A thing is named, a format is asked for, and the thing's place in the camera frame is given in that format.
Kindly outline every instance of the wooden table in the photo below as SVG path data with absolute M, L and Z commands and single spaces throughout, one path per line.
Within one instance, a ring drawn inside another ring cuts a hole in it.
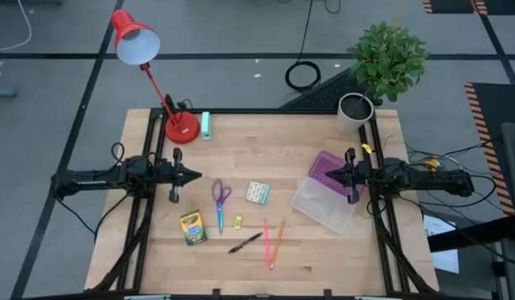
M 126 156 L 142 152 L 148 114 L 148 110 L 128 111 L 121 140 Z M 384 155 L 407 160 L 397 112 L 378 110 L 377 119 Z M 291 206 L 320 150 L 342 157 L 347 148 L 354 147 L 361 157 L 359 136 L 340 133 L 335 121 L 335 115 L 213 114 L 212 140 L 197 138 L 179 146 L 183 164 L 201 172 L 202 178 L 179 190 L 179 204 L 168 201 L 169 185 L 157 188 L 141 293 L 211 294 L 220 288 L 221 294 L 323 295 L 323 289 L 331 288 L 337 296 L 385 294 L 374 223 L 365 210 L 368 192 L 362 195 L 344 234 Z M 165 158 L 172 157 L 173 147 L 172 142 L 165 142 Z M 233 190 L 223 206 L 222 235 L 211 195 L 216 178 Z M 270 185 L 265 206 L 245 200 L 250 180 Z M 109 192 L 106 210 L 123 193 Z M 417 200 L 415 192 L 403 195 Z M 131 203 L 131 198 L 125 201 L 100 228 L 86 288 L 98 283 L 122 252 Z M 208 241 L 189 247 L 179 218 L 196 209 L 202 214 Z M 398 199 L 395 212 L 405 255 L 426 282 L 438 289 L 418 207 Z M 237 214 L 243 215 L 241 230 L 233 229 Z M 262 237 L 228 254 L 230 248 L 261 232 L 264 218 L 272 250 L 280 223 L 286 220 L 272 271 L 266 269 Z M 394 289 L 399 290 L 394 257 L 389 257 Z M 135 258 L 128 269 L 127 287 L 131 287 L 134 264 Z

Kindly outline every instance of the scissors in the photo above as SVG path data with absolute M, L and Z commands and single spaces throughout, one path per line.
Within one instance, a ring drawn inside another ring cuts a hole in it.
M 221 179 L 215 180 L 212 186 L 213 200 L 217 204 L 218 231 L 223 233 L 223 204 L 232 193 L 231 187 L 224 187 Z

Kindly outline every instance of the yellow eraser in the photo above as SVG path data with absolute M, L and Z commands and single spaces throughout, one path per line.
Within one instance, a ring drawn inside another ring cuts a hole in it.
M 235 229 L 241 229 L 241 225 L 243 225 L 243 216 L 237 215 L 235 217 Z

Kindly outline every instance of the green leaves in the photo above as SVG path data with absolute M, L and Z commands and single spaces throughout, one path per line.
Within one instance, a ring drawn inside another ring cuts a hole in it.
M 357 84 L 365 83 L 365 80 L 367 79 L 367 69 L 364 66 L 359 67 L 356 71 L 356 79 Z
M 373 95 L 375 105 L 381 97 L 397 101 L 398 94 L 419 83 L 424 74 L 424 61 L 429 53 L 418 37 L 407 28 L 389 26 L 385 22 L 371 25 L 364 31 L 356 47 L 347 49 L 357 62 L 351 67 L 357 84 Z
M 375 76 L 378 72 L 378 65 L 376 63 L 371 63 L 367 66 L 367 73 L 370 76 Z

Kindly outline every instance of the black metal frame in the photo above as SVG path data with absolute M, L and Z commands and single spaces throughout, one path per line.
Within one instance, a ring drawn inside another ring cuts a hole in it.
M 300 109 L 300 110 L 282 110 L 282 109 L 262 109 L 262 108 L 202 108 L 202 109 L 190 109 L 188 110 L 190 113 L 203 113 L 210 112 L 211 114 L 221 113 L 221 114 L 335 114 L 337 111 L 335 109 Z M 153 145 L 153 135 L 155 123 L 159 120 L 162 123 L 166 122 L 168 119 L 167 115 L 164 113 L 162 108 L 152 108 L 150 111 L 147 131 L 145 135 L 145 141 L 143 144 L 142 152 L 148 153 Z M 376 115 L 374 115 L 370 122 L 369 126 L 372 132 L 372 140 L 373 140 L 373 148 L 376 154 L 378 167 L 383 167 L 383 148 L 381 144 L 381 139 L 378 131 L 378 124 Z M 369 143 L 367 130 L 365 126 L 360 127 L 359 136 L 361 143 Z M 161 157 L 163 152 L 163 144 L 165 141 L 165 132 L 164 126 L 160 126 L 159 134 L 157 136 L 157 146 L 156 146 L 156 154 Z M 371 157 L 368 153 L 363 152 L 363 159 L 371 161 Z M 370 198 L 372 202 L 372 210 L 374 212 L 379 211 L 378 201 L 379 201 L 379 191 L 374 188 L 369 188 Z M 112 268 L 112 276 L 106 278 L 107 280 L 103 282 L 103 284 L 99 284 L 93 290 L 86 291 L 84 293 L 79 294 L 68 294 L 68 295 L 58 295 L 58 296 L 50 296 L 50 297 L 35 297 L 35 298 L 25 298 L 25 299 L 50 299 L 50 300 L 66 300 L 66 299 L 124 299 L 125 296 L 132 295 L 140 295 L 141 281 L 143 279 L 143 268 L 144 268 L 144 260 L 146 257 L 146 249 L 148 245 L 148 232 L 150 228 L 150 222 L 152 221 L 152 213 L 153 213 L 153 204 L 155 199 L 155 192 L 151 197 L 146 199 L 141 199 L 135 197 L 132 203 L 132 209 L 130 213 L 130 218 L 127 226 L 127 234 L 126 241 L 124 243 L 124 247 L 129 251 L 129 255 L 124 253 L 119 260 L 117 260 L 116 265 Z M 139 206 L 142 200 L 146 200 L 146 208 L 143 214 L 142 224 L 138 230 L 136 230 L 137 220 L 139 218 Z M 400 236 L 398 233 L 398 225 L 397 219 L 394 212 L 393 200 L 390 198 L 384 198 L 387 209 L 387 220 L 389 223 L 389 232 L 392 241 L 396 243 L 397 248 L 401 250 L 401 242 Z M 373 214 L 373 219 L 375 226 L 377 228 L 381 228 L 387 231 L 381 216 L 376 213 Z M 137 251 L 137 264 L 133 274 L 132 279 L 132 288 L 125 289 L 125 283 L 127 281 L 128 274 L 128 259 L 131 256 L 131 253 L 134 251 L 134 247 L 129 248 L 133 244 L 139 246 Z M 441 293 L 416 293 L 411 292 L 409 288 L 408 275 L 404 271 L 404 266 L 399 263 L 397 260 L 397 272 L 398 272 L 398 280 L 400 282 L 401 291 L 394 290 L 393 287 L 393 275 L 391 273 L 391 267 L 388 256 L 388 246 L 384 239 L 377 234 L 377 245 L 380 261 L 382 264 L 382 278 L 386 290 L 386 294 L 389 297 L 400 297 L 403 299 L 455 299 L 455 300 L 473 300 L 476 298 L 470 297 L 452 297 L 443 295 Z M 113 282 L 117 280 L 116 290 L 109 291 L 108 289 L 111 287 Z M 331 290 L 323 290 L 323 296 L 274 296 L 274 295 L 221 295 L 220 290 L 215 289 L 212 291 L 212 295 L 171 295 L 171 299 L 252 299 L 252 298 L 264 298 L 267 299 L 354 299 L 354 296 L 347 297 L 339 297 L 333 296 Z

